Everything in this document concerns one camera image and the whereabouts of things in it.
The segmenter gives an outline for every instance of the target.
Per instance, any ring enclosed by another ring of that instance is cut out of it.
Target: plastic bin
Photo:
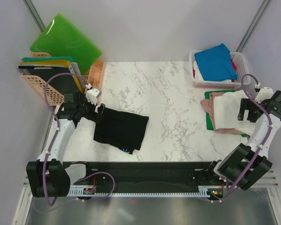
[[[51,57],[48,53],[45,52],[33,52],[30,57],[38,58],[38,57]],[[103,77],[104,77],[105,63],[97,60],[90,69],[82,75],[92,86],[96,86],[101,88]],[[46,82],[36,75],[24,75],[22,77],[25,81],[30,85],[30,87],[45,101],[44,98],[44,87]],[[47,88],[47,99],[49,105],[57,106],[64,103],[65,98],[62,94],[60,94],[56,89],[54,89],[51,85],[48,85]]]
[[[192,64],[195,61],[195,53],[201,52],[202,50],[194,50],[189,52],[189,64],[192,74]],[[193,77],[192,74],[192,84],[196,88],[215,88],[215,89],[237,89],[241,87],[241,78],[245,74],[249,74],[249,68],[244,55],[240,52],[230,52],[230,56],[237,67],[238,79],[235,82],[219,82],[219,81],[199,81]],[[249,76],[245,77],[244,84],[248,85],[251,83],[251,78]]]

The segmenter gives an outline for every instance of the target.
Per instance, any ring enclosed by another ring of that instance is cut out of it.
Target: white laundry basket
[[[190,51],[189,52],[189,64],[190,64],[190,68],[191,68],[191,74],[192,74],[192,70],[193,70],[193,62],[195,61],[195,53],[201,52],[198,50],[194,50],[194,51]],[[199,81],[196,80],[193,77],[192,74],[192,84],[194,87],[196,88],[216,88],[216,89],[237,89],[241,87],[241,78],[243,75],[245,74],[249,74],[249,68],[247,65],[247,62],[244,58],[244,55],[241,54],[240,52],[230,52],[230,56],[233,60],[233,62],[235,63],[236,67],[237,67],[237,75],[238,78],[237,80],[235,80],[235,82],[219,82],[219,81]],[[250,84],[251,83],[251,78],[249,76],[246,76],[244,79],[244,84]]]

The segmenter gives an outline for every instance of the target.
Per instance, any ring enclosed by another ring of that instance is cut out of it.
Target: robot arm
[[[96,112],[96,102],[100,95],[101,90],[95,87],[89,89],[86,94],[79,91],[65,94],[65,102],[60,106],[56,114],[60,122],[59,133],[47,159],[49,173],[46,174],[46,184],[49,197],[66,196],[70,185],[85,177],[85,165],[74,164],[65,169],[62,165],[63,156],[68,141],[82,117],[96,123],[101,121],[105,105],[101,104],[97,109],[98,112]],[[53,126],[54,130],[58,129],[55,120],[53,121]],[[35,197],[44,197],[42,168],[53,136],[54,132],[49,136],[47,144],[37,160],[28,162],[26,166],[31,191]]]
[[[262,149],[253,161],[252,167],[237,183],[237,186],[243,190],[247,190],[251,187],[266,172],[268,172],[272,166],[272,163],[268,161],[267,158],[269,146],[276,132],[281,128],[281,91],[276,91],[270,99],[265,99],[260,104],[272,120],[271,133],[263,146],[260,146],[260,144],[266,137],[269,129],[268,118],[260,109],[258,109],[258,107],[248,104],[247,101],[248,99],[242,101],[238,119],[243,119],[244,108],[246,108],[246,106],[243,105],[247,104],[247,106],[249,106],[247,107],[249,110],[248,120],[253,122],[256,121],[255,130],[246,145],[238,145],[223,161],[216,162],[214,167],[214,172],[220,178],[227,178],[230,181],[235,182],[248,165],[248,162],[253,158],[258,147],[261,147]]]

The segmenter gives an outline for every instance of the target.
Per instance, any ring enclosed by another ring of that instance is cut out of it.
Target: blue folded t-shirt
[[[226,45],[220,44],[194,56],[204,81],[237,80],[230,59],[230,50]]]

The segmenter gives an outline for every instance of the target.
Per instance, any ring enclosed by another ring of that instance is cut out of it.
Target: folded clothes
[[[214,97],[222,96],[223,94],[225,94],[225,93],[224,92],[212,92],[210,94],[210,99],[204,99],[200,102],[203,109],[209,114],[213,127],[215,127],[215,125],[214,125]],[[233,128],[215,129],[215,132],[222,133],[222,134],[244,134],[243,132],[233,129]]]
[[[202,74],[201,74],[201,72],[200,72],[200,70],[199,70],[199,67],[198,67],[198,64],[197,64],[197,62],[195,61],[195,62],[193,62],[193,73],[194,73],[194,78],[196,79],[196,80],[198,80],[198,81],[203,81],[204,79],[203,79],[203,77],[202,77]],[[224,80],[223,82],[233,82],[232,80]]]
[[[194,57],[204,81],[237,80],[230,51],[224,44],[198,52]]]
[[[227,92],[222,96],[214,97],[214,128],[234,128],[245,134],[252,135],[255,123],[248,120],[237,120],[240,102],[248,98],[243,90]]]
[[[129,154],[132,154],[135,149],[141,149],[148,116],[119,112],[109,108],[104,109],[103,116],[101,123],[96,124],[94,141],[110,144]]]

